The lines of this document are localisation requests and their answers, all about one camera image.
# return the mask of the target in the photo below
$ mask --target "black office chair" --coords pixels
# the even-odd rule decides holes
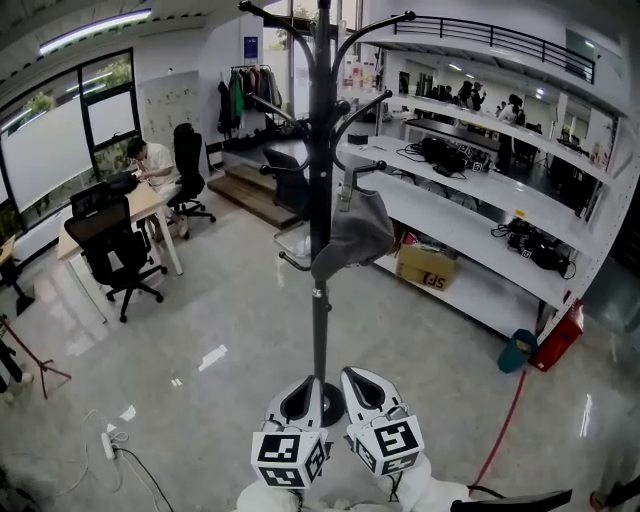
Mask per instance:
[[[297,169],[300,164],[290,155],[274,149],[263,150],[269,166],[278,169]],[[285,210],[295,213],[302,220],[309,220],[309,182],[302,172],[276,172],[273,174],[276,180],[276,192],[273,197],[274,204]]]
[[[180,173],[179,183],[182,189],[167,204],[176,213],[186,217],[209,217],[211,222],[216,218],[204,211],[204,205],[196,198],[204,189],[204,178],[198,169],[202,135],[196,133],[189,123],[183,123],[173,131],[173,145],[176,152],[176,167]]]
[[[95,280],[112,288],[107,293],[107,299],[114,302],[114,295],[126,290],[120,310],[121,322],[127,321],[125,313],[133,290],[150,293],[155,296],[156,302],[164,300],[159,292],[142,282],[158,271],[166,274],[167,268],[157,265],[140,273],[148,261],[147,253],[151,246],[145,242],[140,231],[134,232],[131,228],[126,197],[109,199],[97,210],[70,218],[64,223],[64,228],[82,248]],[[120,259],[122,268],[113,269],[109,260],[110,252]]]

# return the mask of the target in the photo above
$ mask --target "tiled floor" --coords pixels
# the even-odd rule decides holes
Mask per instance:
[[[269,400],[313,368],[312,283],[277,259],[271,227],[211,193],[205,199],[218,222],[192,222],[192,238],[177,243],[184,275],[158,276],[165,302],[137,297],[126,325],[92,316],[53,251],[23,274],[37,301],[12,325],[36,353],[73,375],[66,383],[47,375],[46,402],[34,385],[14,405],[0,405],[2,463],[34,496],[76,481],[84,464],[81,422],[93,409],[129,434],[122,444],[147,464],[177,511],[233,510],[255,479],[251,433]],[[420,419],[434,476],[471,483],[518,381],[496,366],[504,340],[376,268],[344,270],[330,284],[328,379],[337,383],[342,367],[357,365],[395,382]],[[12,290],[0,294],[3,311],[11,313],[13,301]],[[625,355],[626,364],[616,366],[609,341],[589,325],[559,366],[529,371],[485,485],[508,495],[572,487],[566,510],[585,510],[614,433],[628,424],[638,397],[637,365]],[[226,353],[199,371],[203,357],[223,345]],[[19,360],[34,370],[24,354]],[[135,415],[125,421],[131,406]],[[333,458],[311,495],[384,503],[341,439],[345,427],[343,419],[331,429]],[[74,492],[44,500],[43,510],[152,510],[122,463],[122,489],[102,487],[113,487],[116,473],[100,431],[90,418],[90,475]]]

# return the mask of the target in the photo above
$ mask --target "balcony railing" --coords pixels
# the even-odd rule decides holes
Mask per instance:
[[[539,37],[486,23],[434,16],[416,16],[415,21],[396,23],[394,33],[427,34],[440,38],[466,39],[524,53],[547,64],[561,67],[590,84],[593,84],[595,76],[596,63],[579,53]]]

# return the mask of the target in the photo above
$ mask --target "ceiling light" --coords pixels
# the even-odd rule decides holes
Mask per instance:
[[[100,75],[97,76],[95,78],[90,78],[89,80],[85,80],[84,82],[82,82],[82,85],[87,85],[90,84],[91,82],[95,82],[97,80],[100,80],[101,78],[105,78],[109,75],[113,75],[113,71],[109,71],[108,73],[105,73],[104,75]],[[80,87],[79,85],[74,85],[73,87],[69,87],[67,89],[67,92],[71,92],[71,91],[75,91],[78,87]]]
[[[29,110],[25,110],[21,114],[17,115],[11,121],[9,121],[7,124],[5,124],[2,128],[0,128],[0,131],[5,131],[7,128],[9,128],[9,126],[11,126],[12,124],[17,123],[18,121],[20,121],[20,119],[22,119],[24,116],[26,116],[32,110],[33,109],[30,108]]]
[[[151,14],[151,9],[147,9],[144,11],[136,11],[130,12],[128,14],[122,14],[120,16],[114,16],[113,18],[107,18],[105,20],[97,21],[96,23],[92,23],[91,25],[85,25],[73,32],[69,32],[63,36],[57,37],[56,39],[52,39],[48,43],[43,44],[40,47],[40,54],[46,55],[47,53],[51,53],[53,50],[57,50],[73,41],[77,41],[83,37],[90,36],[91,34],[95,34],[96,32],[101,32],[103,30],[107,30],[113,27],[117,27],[118,25],[124,25],[126,23],[133,23],[134,21],[142,21],[149,17]]]
[[[45,115],[48,111],[44,110],[42,112],[40,112],[37,116],[32,117],[31,119],[29,119],[26,123],[24,123],[20,128],[18,128],[16,131],[20,131],[22,130],[25,126],[27,126],[31,121],[35,121],[36,119],[38,119],[39,117],[42,117],[43,115]]]
[[[95,87],[92,87],[91,89],[87,89],[86,91],[84,91],[82,93],[83,96],[86,96],[87,94],[89,94],[90,92],[95,92],[95,91],[99,91],[100,89],[104,89],[107,86],[107,84],[100,84],[100,85],[96,85]],[[75,100],[76,98],[79,98],[80,94],[76,94],[73,99]]]

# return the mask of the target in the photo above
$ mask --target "black stand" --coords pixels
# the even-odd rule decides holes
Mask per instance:
[[[350,116],[340,127],[335,130],[335,124],[340,117],[350,111],[350,105],[346,101],[337,101],[338,73],[340,64],[347,50],[363,35],[388,25],[393,25],[399,21],[410,21],[415,19],[415,14],[407,12],[402,16],[394,16],[384,21],[374,23],[368,27],[351,35],[340,47],[336,58],[331,62],[331,23],[329,21],[329,9],[331,0],[318,0],[318,22],[315,30],[315,56],[311,53],[309,45],[302,35],[286,21],[273,16],[272,14],[254,6],[250,1],[240,2],[241,11],[250,12],[265,20],[271,26],[275,26],[287,31],[293,39],[300,44],[309,64],[309,76],[311,78],[311,93],[309,99],[310,106],[310,126],[307,132],[292,116],[271,105],[270,103],[249,95],[257,103],[263,105],[270,112],[279,115],[289,122],[303,136],[307,146],[309,157],[297,169],[281,169],[263,167],[263,174],[284,174],[298,173],[309,167],[309,188],[310,188],[310,229],[311,229],[311,261],[329,243],[331,236],[331,195],[333,183],[333,164],[344,169],[344,165],[336,157],[336,148],[340,137],[347,127],[358,117],[363,115],[373,106],[378,105],[390,96],[385,93],[372,103],[362,108]],[[372,171],[386,167],[383,162],[369,165],[358,169],[358,172]],[[294,263],[286,254],[281,257],[289,263]],[[344,413],[344,400],[340,390],[332,384],[325,382],[326,361],[327,361],[327,328],[329,324],[329,295],[327,283],[325,281],[315,281],[312,292],[313,303],[313,357],[314,374],[323,384],[324,394],[324,415],[323,425],[330,426],[337,423]]]

